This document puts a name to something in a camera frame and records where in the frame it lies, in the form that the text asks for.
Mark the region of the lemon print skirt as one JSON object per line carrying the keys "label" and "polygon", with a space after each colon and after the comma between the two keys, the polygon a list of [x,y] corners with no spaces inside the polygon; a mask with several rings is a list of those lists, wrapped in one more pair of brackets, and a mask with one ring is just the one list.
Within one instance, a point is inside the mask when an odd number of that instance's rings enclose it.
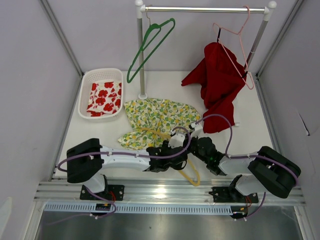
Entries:
{"label": "lemon print skirt", "polygon": [[118,142],[130,150],[160,147],[170,138],[174,127],[187,129],[201,118],[193,106],[168,99],[132,100],[124,104],[124,110],[132,131],[120,137]]}

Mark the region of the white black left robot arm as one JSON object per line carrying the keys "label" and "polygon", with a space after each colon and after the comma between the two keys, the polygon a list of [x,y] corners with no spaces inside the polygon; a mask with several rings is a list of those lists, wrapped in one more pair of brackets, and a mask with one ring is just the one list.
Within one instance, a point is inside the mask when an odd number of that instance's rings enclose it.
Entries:
{"label": "white black left robot arm", "polygon": [[172,168],[182,170],[188,158],[188,143],[170,147],[166,140],[160,147],[143,150],[120,150],[100,144],[91,138],[67,152],[66,174],[70,184],[81,184],[81,200],[122,201],[123,185],[109,186],[104,169],[133,169],[159,173]]}

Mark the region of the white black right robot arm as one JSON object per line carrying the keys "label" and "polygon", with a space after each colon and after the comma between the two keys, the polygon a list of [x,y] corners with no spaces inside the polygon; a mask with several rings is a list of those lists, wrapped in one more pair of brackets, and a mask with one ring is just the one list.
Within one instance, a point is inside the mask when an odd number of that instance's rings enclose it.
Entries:
{"label": "white black right robot arm", "polygon": [[216,149],[209,137],[193,137],[187,150],[204,162],[212,174],[235,175],[228,189],[234,202],[260,192],[286,199],[301,175],[298,165],[268,146],[248,155],[226,155]]}

